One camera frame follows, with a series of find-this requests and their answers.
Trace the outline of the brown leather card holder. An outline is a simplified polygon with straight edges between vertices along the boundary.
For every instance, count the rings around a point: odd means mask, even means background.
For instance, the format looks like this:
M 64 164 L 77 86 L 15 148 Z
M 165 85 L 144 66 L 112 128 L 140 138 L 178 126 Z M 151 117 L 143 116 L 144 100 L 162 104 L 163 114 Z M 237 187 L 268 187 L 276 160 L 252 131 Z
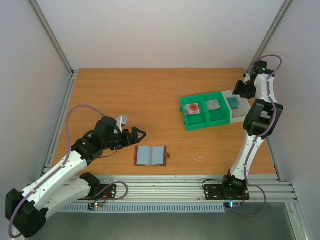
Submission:
M 134 166 L 165 167 L 170 157 L 166 146 L 137 146 Z

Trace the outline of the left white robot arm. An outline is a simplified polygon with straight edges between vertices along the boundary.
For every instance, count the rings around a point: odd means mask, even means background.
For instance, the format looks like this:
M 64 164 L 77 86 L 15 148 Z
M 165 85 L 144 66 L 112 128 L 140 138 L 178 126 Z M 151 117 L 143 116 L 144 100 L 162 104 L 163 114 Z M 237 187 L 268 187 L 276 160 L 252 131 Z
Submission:
M 118 151 L 140 143 L 146 132 L 137 127 L 123 129 L 126 120 L 104 116 L 70 147 L 65 157 L 41 178 L 23 190 L 12 189 L 5 197 L 5 217 L 12 239 L 37 234 L 58 210 L 77 200 L 96 199 L 102 194 L 101 181 L 83 173 L 75 182 L 65 183 L 76 173 L 103 156 L 104 150 Z

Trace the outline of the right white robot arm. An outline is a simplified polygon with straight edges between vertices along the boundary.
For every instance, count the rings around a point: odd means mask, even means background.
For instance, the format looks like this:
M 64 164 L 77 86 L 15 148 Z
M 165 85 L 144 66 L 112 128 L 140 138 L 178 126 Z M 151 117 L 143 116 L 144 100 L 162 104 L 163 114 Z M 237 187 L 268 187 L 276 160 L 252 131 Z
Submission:
M 243 197 L 248 189 L 248 176 L 255 156 L 270 136 L 283 112 L 273 88 L 275 70 L 268 69 L 268 63 L 258 60 L 244 73 L 244 80 L 236 83 L 233 95 L 244 99 L 254 99 L 243 123 L 244 142 L 236 162 L 223 177 L 220 192 L 224 199 Z

